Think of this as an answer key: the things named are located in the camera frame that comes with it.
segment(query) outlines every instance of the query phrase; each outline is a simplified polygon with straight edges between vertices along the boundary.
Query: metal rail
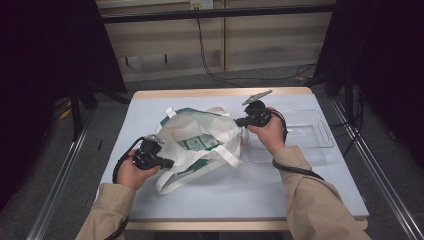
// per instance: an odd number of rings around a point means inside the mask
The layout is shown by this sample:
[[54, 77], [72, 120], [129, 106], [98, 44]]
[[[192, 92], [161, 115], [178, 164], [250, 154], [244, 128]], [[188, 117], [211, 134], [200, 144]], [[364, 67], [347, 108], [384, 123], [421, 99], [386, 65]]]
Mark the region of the metal rail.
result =
[[126, 22], [148, 22], [163, 20], [181, 20], [198, 18], [220, 18], [220, 17], [242, 17], [242, 16], [262, 16], [279, 14], [301, 14], [301, 13], [323, 13], [333, 12], [335, 5], [298, 5], [286, 7], [263, 7], [263, 8], [225, 8], [199, 11], [177, 11], [143, 14], [115, 14], [104, 15], [99, 21], [110, 23]]
[[38, 213], [37, 218], [31, 227], [31, 230], [26, 238], [27, 240], [43, 239], [47, 227], [50, 223], [50, 220], [53, 217], [54, 211], [57, 207], [60, 195], [66, 184], [66, 180], [68, 179], [72, 166], [84, 142], [85, 136], [87, 134], [87, 129], [90, 126], [93, 115], [94, 110], [88, 112], [88, 119], [84, 124], [84, 128], [82, 129], [81, 134], [76, 139], [76, 141], [72, 143], [69, 152], [65, 158], [65, 161], [63, 162], [62, 168], [60, 169], [60, 172], [56, 178], [56, 181], [53, 184], [53, 187], [46, 201], [44, 202], [42, 209]]
[[[340, 101], [336, 98], [331, 98], [331, 103], [333, 104], [333, 107], [342, 122], [346, 122], [347, 117], [345, 116], [345, 109], [343, 108], [343, 105], [340, 103]], [[419, 229], [408, 207], [403, 203], [402, 199], [399, 197], [392, 184], [387, 179], [383, 170], [380, 168], [377, 159], [372, 155], [370, 149], [368, 148], [364, 139], [358, 133], [357, 129], [350, 125], [346, 125], [346, 131], [349, 133], [349, 136], [352, 138], [352, 140], [356, 136], [356, 148], [361, 154], [362, 159], [368, 167], [368, 170], [376, 181], [383, 196], [386, 198], [387, 203], [399, 220], [399, 223], [405, 230], [409, 239], [424, 239], [424, 235]]]

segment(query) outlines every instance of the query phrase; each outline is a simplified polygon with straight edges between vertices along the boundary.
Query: wall outlet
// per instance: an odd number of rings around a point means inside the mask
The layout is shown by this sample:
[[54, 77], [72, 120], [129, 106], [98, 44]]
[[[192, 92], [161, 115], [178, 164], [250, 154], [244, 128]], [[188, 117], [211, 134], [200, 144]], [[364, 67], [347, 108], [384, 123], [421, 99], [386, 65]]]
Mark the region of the wall outlet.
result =
[[213, 9], [213, 0], [202, 0], [202, 9]]
[[202, 9], [202, 1], [201, 0], [190, 0], [190, 9], [191, 10]]

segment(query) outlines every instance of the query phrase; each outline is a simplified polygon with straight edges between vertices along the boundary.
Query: person's left hand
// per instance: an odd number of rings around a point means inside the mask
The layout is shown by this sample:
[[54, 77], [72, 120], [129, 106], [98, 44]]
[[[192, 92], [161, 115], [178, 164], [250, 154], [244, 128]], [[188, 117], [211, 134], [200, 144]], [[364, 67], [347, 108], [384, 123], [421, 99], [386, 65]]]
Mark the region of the person's left hand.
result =
[[[133, 156], [134, 152], [135, 149], [131, 150], [129, 155]], [[137, 191], [143, 186], [147, 178], [156, 175], [159, 170], [160, 166], [156, 166], [149, 170], [141, 170], [134, 165], [132, 157], [128, 157], [122, 162], [122, 165], [118, 170], [116, 183], [125, 185]]]

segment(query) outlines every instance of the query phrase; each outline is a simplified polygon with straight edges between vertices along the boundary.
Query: clear plastic container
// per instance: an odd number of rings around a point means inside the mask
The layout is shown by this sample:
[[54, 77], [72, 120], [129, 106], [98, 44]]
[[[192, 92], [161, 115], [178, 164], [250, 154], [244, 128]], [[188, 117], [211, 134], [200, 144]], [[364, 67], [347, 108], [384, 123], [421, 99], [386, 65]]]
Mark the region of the clear plastic container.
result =
[[[288, 131], [286, 146], [297, 145], [309, 162], [324, 161], [334, 147], [334, 141], [322, 113], [316, 110], [296, 110], [285, 112], [283, 116]], [[272, 160], [258, 136], [247, 129], [242, 135], [242, 146], [252, 162]]]

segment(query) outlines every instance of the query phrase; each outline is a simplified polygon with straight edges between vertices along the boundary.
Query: bag handle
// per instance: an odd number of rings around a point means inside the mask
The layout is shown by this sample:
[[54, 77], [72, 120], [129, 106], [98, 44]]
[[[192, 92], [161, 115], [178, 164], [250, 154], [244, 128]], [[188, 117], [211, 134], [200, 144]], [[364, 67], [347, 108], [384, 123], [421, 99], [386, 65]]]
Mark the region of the bag handle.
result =
[[174, 108], [168, 107], [165, 109], [166, 115], [168, 115], [169, 118], [172, 118], [173, 116], [177, 115], [177, 112], [175, 112]]
[[218, 147], [214, 148], [212, 151], [215, 151], [216, 153], [218, 153], [222, 159], [219, 160], [215, 160], [213, 162], [211, 162], [210, 164], [202, 167], [201, 169], [192, 172], [176, 181], [174, 181], [173, 183], [165, 186], [165, 184], [168, 182], [168, 180], [172, 177], [172, 175], [174, 175], [174, 172], [172, 171], [166, 171], [162, 174], [162, 176], [160, 176], [160, 178], [158, 179], [158, 181], [156, 182], [156, 189], [158, 190], [158, 192], [160, 194], [168, 194], [172, 191], [174, 191], [175, 189], [205, 175], [208, 172], [211, 172], [223, 165], [225, 165], [227, 162], [233, 166], [234, 168], [239, 167], [243, 162], [236, 158], [230, 151], [228, 151], [224, 146], [219, 145]]
[[228, 112], [223, 107], [211, 107], [209, 109], [206, 109], [205, 112], [215, 113], [215, 114], [223, 115], [223, 116], [226, 116], [226, 117], [229, 117], [231, 115], [230, 112]]

